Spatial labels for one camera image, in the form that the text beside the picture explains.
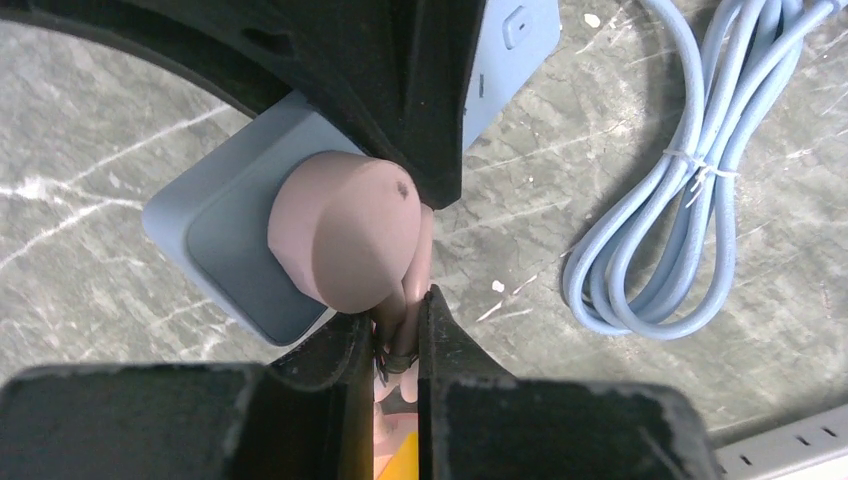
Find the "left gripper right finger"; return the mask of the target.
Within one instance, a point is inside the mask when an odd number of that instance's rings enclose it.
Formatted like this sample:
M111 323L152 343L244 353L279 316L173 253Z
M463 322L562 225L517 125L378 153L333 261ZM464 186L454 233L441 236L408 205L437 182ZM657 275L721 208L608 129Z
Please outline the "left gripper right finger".
M718 479L701 416L639 382L519 378L454 320L437 286L418 316L424 479Z

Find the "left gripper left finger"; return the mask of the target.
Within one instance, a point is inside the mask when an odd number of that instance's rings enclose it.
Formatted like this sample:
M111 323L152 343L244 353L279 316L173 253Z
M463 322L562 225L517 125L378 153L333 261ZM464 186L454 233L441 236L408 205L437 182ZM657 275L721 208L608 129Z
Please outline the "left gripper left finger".
M371 324L270 364L65 364L1 391L5 479L368 479Z

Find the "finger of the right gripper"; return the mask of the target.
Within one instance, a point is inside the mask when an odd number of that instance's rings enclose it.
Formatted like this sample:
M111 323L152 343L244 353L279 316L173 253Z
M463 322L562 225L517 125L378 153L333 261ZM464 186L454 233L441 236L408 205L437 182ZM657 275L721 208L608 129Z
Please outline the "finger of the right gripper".
M292 91L433 209L461 195L481 1L17 0L1 16L160 66L256 117Z

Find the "yellow plug adapter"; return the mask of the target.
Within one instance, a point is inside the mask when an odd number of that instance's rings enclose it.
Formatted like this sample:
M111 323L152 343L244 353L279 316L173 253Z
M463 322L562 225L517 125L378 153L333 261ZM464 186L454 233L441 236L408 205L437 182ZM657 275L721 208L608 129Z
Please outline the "yellow plug adapter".
M419 480L419 439L418 433L410 433L400 444L398 450L385 462L378 480Z

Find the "pink round plug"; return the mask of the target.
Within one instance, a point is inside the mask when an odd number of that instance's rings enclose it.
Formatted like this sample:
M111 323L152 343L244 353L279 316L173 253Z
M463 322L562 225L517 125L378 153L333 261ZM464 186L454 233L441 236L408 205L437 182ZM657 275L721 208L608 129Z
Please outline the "pink round plug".
M375 307L400 285L418 243L421 201L399 165L340 151L283 182L267 244L296 288L336 311Z

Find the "blue power strip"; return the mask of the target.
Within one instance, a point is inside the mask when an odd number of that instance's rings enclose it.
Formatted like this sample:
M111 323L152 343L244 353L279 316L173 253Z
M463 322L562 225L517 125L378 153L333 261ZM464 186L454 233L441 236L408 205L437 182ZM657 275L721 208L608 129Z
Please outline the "blue power strip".
M471 145L553 51L554 1L489 1L464 98ZM325 307L300 293L267 246L273 199L310 154L355 145L292 92L160 190L145 206L148 237L217 306L277 346L297 342Z

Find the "white power strip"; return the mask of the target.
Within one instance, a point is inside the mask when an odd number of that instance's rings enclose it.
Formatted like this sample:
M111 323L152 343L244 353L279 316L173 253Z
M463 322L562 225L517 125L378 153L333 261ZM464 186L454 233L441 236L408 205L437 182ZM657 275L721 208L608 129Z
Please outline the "white power strip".
M724 446L716 457L725 479L845 479L847 407Z

